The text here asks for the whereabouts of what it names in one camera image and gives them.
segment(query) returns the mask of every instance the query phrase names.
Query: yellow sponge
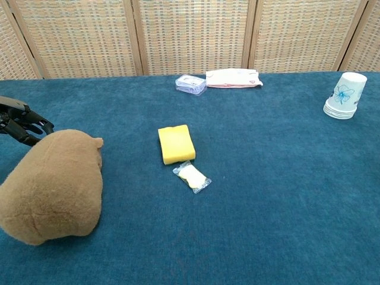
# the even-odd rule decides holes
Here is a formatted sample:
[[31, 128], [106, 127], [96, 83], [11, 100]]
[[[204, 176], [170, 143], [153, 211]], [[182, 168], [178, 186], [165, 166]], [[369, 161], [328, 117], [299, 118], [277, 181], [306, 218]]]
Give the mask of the yellow sponge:
[[195, 149], [187, 125], [159, 129], [164, 164], [184, 162], [195, 158]]

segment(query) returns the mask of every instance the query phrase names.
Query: small plastic packet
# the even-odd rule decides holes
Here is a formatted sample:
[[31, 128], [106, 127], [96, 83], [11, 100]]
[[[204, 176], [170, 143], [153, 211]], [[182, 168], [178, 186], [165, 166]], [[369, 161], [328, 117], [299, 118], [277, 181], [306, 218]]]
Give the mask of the small plastic packet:
[[207, 89], [206, 79], [184, 74], [176, 80], [176, 90], [201, 95]]
[[207, 178], [196, 169], [189, 160], [174, 168], [173, 173], [180, 177], [195, 194], [212, 182], [210, 178]]

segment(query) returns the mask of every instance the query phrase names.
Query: stuffed animal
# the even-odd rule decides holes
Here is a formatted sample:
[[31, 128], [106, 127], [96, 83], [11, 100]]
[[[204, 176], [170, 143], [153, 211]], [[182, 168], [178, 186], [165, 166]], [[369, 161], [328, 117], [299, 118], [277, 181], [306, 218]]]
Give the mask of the stuffed animal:
[[89, 235], [100, 217], [103, 139], [68, 129], [47, 135], [0, 186], [0, 226], [29, 245]]

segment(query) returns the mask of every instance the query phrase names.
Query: plastic package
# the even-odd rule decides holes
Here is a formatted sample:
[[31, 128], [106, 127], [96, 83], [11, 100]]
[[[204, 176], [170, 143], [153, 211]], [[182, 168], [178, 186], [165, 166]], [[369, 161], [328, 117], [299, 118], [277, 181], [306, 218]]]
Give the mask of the plastic package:
[[226, 68], [206, 71], [208, 87], [246, 88], [262, 86], [259, 73], [255, 69]]
[[173, 173], [180, 177], [195, 194], [206, 188], [212, 180], [204, 176], [196, 169], [190, 161], [182, 163], [179, 167], [173, 169]]
[[176, 80], [176, 90], [201, 95], [207, 89], [206, 79], [191, 75], [183, 75]]

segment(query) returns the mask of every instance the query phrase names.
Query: blue flower print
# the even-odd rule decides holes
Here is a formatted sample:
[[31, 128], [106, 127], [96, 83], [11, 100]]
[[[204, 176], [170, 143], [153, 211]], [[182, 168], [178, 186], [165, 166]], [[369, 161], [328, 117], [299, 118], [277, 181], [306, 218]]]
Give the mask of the blue flower print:
[[334, 100], [343, 104], [343, 102], [347, 102], [351, 98], [352, 94], [354, 94], [354, 90], [349, 89], [346, 85], [337, 86], [334, 90]]

